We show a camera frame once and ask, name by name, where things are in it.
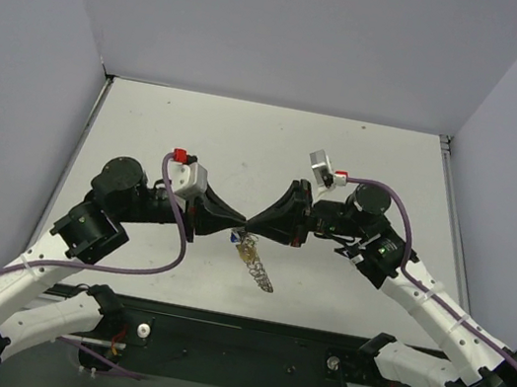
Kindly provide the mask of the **yellow key tag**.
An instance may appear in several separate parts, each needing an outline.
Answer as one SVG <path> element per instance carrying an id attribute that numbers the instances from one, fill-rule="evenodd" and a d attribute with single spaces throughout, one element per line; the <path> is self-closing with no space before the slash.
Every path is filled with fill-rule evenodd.
<path id="1" fill-rule="evenodd" d="M 244 261 L 244 263 L 251 264 L 259 261 L 259 255 L 254 246 L 243 243 L 236 246 L 236 248 L 238 249 L 240 259 Z"/>

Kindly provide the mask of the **metal disc keyring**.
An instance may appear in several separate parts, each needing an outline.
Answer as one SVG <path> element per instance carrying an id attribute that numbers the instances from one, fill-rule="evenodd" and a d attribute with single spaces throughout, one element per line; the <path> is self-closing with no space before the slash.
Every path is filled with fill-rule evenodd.
<path id="1" fill-rule="evenodd" d="M 242 228 L 232 229 L 231 232 L 232 231 L 235 231 L 236 233 L 239 233 L 239 235 L 241 236 L 242 240 L 241 240 L 241 243 L 239 243 L 239 244 L 246 243 L 248 245 L 254 246 L 257 249 L 257 252 L 258 252 L 258 241 L 259 241 L 259 237 L 258 236 L 253 235 L 252 233 L 247 233 L 247 231 L 245 231 Z M 263 266 L 263 263 L 261 261 L 259 252 L 258 252 L 258 256 L 259 256 L 259 259 L 258 259 L 257 263 L 251 263 L 251 264 L 250 263 L 244 263 L 244 264 L 247 267 L 249 275 L 254 279 L 255 284 L 258 286 L 258 288 L 260 290 L 264 291 L 265 293 L 269 293 L 270 294 L 270 293 L 273 292 L 273 285 L 272 285 L 272 283 L 270 281 L 270 278 L 268 277 L 268 274 L 267 274 L 267 271 L 266 271 L 265 267 Z"/>

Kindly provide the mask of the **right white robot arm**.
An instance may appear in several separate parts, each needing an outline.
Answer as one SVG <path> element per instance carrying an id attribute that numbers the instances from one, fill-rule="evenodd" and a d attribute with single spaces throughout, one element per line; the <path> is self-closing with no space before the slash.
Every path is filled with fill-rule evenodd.
<path id="1" fill-rule="evenodd" d="M 250 218 L 246 230 L 299 247 L 309 235 L 335 241 L 372 285 L 405 309 L 445 353 L 440 359 L 381 334 L 360 349 L 384 380 L 409 387 L 517 387 L 517 349 L 488 334 L 447 295 L 413 250 L 411 226 L 394 230 L 386 212 L 406 208 L 386 185 L 352 179 L 344 202 L 317 200 L 308 181 L 294 181 L 276 203 Z"/>

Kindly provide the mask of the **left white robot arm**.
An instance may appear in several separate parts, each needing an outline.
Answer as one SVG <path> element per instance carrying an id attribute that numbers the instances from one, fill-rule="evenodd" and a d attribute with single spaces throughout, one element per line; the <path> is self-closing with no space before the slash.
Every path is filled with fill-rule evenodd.
<path id="1" fill-rule="evenodd" d="M 0 364 L 59 336 L 90 332 L 108 338 L 127 331 L 128 315 L 107 285 L 28 308 L 61 280 L 123 246 L 124 223 L 174 223 L 184 244 L 246 224 L 243 214 L 214 193 L 200 165 L 178 163 L 173 173 L 161 187 L 150 188 L 134 158 L 108 161 L 83 201 L 0 273 Z"/>

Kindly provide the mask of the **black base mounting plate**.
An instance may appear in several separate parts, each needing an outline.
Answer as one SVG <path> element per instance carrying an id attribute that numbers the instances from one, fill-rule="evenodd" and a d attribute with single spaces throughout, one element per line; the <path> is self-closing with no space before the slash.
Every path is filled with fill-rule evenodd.
<path id="1" fill-rule="evenodd" d="M 357 353 L 362 338 L 123 297 L 120 322 L 86 337 L 123 335 L 121 365 L 216 387 L 390 387 Z"/>

